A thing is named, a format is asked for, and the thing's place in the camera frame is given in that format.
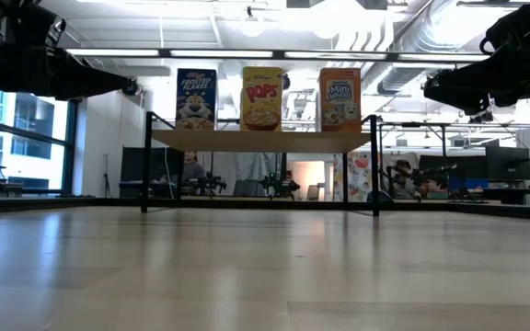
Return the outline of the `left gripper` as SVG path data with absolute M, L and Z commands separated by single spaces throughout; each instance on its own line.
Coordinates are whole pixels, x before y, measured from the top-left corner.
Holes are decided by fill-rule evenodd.
M 130 80 L 78 61 L 54 49 L 65 20 L 40 5 L 42 0 L 0 0 L 0 91 L 69 100 L 123 89 Z

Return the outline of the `blue Frosted Flakes cereal box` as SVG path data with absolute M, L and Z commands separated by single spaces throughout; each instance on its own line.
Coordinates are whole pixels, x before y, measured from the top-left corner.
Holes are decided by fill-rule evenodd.
M 177 130 L 214 130 L 217 83 L 216 70 L 178 69 L 175 120 Z

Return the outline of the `orange Mini Wheats cereal box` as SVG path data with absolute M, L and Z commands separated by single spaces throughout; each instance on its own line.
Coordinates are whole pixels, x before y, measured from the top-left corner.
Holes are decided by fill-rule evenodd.
M 323 68 L 318 82 L 320 130 L 360 132 L 361 70 Z

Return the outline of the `yellow Pops cereal box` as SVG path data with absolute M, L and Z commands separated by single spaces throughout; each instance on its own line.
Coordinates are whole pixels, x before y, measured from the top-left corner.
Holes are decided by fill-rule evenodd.
M 281 131 L 283 69 L 246 66 L 242 74 L 241 130 Z

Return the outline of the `large glass window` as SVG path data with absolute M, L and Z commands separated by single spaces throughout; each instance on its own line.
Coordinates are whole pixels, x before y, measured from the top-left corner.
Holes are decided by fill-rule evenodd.
M 72 192 L 78 106 L 0 91 L 0 197 Z

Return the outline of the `black computer monitor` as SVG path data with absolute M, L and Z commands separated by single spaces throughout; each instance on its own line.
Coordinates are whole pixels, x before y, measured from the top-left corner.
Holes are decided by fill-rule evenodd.
M 530 155 L 526 148 L 487 146 L 488 178 L 499 181 L 530 179 Z

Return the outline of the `person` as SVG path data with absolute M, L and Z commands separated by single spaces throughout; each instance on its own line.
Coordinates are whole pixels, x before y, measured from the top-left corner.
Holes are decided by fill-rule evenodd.
M 439 167 L 419 170 L 400 159 L 388 174 L 391 176 L 391 196 L 397 200 L 422 200 L 433 193 L 447 193 L 446 174 Z
M 182 176 L 182 181 L 187 182 L 191 179 L 200 179 L 206 176 L 206 172 L 198 162 L 197 154 L 195 152 L 185 152 L 183 159 L 183 169 L 177 171 L 174 175 L 166 174 L 160 179 L 160 183 L 176 183 Z

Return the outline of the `black screen panel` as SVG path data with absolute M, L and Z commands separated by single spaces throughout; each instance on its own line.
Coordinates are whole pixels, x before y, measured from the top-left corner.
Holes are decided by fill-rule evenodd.
M 178 195 L 178 182 L 160 183 L 159 179 L 166 174 L 174 175 L 179 169 L 179 153 L 171 148 L 152 147 L 148 163 L 148 195 L 150 198 L 172 199 Z M 136 199 L 142 195 L 144 179 L 144 148 L 123 147 L 121 159 L 121 177 L 119 181 L 120 198 Z M 181 193 L 190 195 L 193 185 L 200 179 L 183 182 Z

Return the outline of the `cartoon print banner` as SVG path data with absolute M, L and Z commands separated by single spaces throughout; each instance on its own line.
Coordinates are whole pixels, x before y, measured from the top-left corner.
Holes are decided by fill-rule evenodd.
M 343 202 L 343 154 L 333 155 L 332 198 Z M 369 152 L 347 154 L 347 197 L 350 202 L 367 202 L 372 193 L 372 164 Z

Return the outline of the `long ceiling light strip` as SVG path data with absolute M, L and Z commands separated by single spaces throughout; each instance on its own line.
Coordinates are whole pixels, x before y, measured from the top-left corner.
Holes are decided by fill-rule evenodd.
M 488 58 L 480 53 L 461 52 L 390 52 L 390 51 L 287 51 L 240 49 L 67 49 L 87 58 L 203 59 L 203 60 L 274 60 L 308 62 L 373 63 L 477 63 Z

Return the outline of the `white cloth cover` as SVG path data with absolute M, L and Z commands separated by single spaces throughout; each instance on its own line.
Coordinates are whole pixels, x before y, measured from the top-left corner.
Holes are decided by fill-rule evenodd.
M 267 197 L 270 192 L 260 182 L 270 175 L 278 175 L 282 165 L 282 153 L 237 153 L 234 196 Z

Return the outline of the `black workstation frame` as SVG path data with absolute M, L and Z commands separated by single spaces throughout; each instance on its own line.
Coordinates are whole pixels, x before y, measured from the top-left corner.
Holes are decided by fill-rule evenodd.
M 487 146 L 526 148 L 530 155 L 530 124 L 381 121 L 377 138 L 379 185 L 389 200 L 397 199 L 388 172 L 402 159 L 415 169 L 439 167 L 446 174 L 446 194 L 409 201 L 530 206 L 530 179 L 489 179 L 485 151 Z

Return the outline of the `silver ceiling duct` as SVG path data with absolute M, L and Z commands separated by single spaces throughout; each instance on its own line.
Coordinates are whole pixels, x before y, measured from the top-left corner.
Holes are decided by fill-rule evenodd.
M 459 50 L 479 33 L 478 28 L 463 28 L 467 10 L 457 3 L 461 0 L 404 0 L 405 8 L 418 8 L 403 26 L 396 28 L 389 11 L 354 7 L 349 0 L 345 19 L 335 51 L 389 51 L 445 53 Z M 328 62 L 331 67 L 356 67 L 362 70 L 362 89 L 368 94 L 395 95 L 421 75 L 418 67 L 403 67 L 398 63 Z

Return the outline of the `black metal table frame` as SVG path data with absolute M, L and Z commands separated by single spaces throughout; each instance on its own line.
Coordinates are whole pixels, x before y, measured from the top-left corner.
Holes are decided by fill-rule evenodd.
M 18 198 L 0 199 L 0 212 L 34 211 L 76 207 L 139 207 L 137 199 Z M 530 206 L 461 202 L 300 202 L 292 200 L 149 200 L 147 208 L 251 209 L 292 211 L 426 211 L 460 212 L 530 220 Z

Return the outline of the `wooden shelf with black frame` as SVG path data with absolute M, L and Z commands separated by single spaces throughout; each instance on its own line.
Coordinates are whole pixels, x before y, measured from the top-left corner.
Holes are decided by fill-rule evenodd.
M 183 169 L 184 153 L 198 152 L 263 152 L 298 154 L 343 154 L 343 171 L 347 171 L 347 154 L 370 145 L 372 164 L 372 200 L 379 201 L 377 117 L 369 115 L 362 123 L 370 125 L 368 133 L 355 132 L 288 132 L 288 131 L 166 131 L 152 128 L 158 116 L 150 111 L 144 120 L 144 179 L 142 185 L 141 212 L 146 213 L 149 195 L 148 163 L 151 142 L 156 140 L 179 153 L 179 169 Z M 343 177 L 343 202 L 348 203 L 347 176 Z

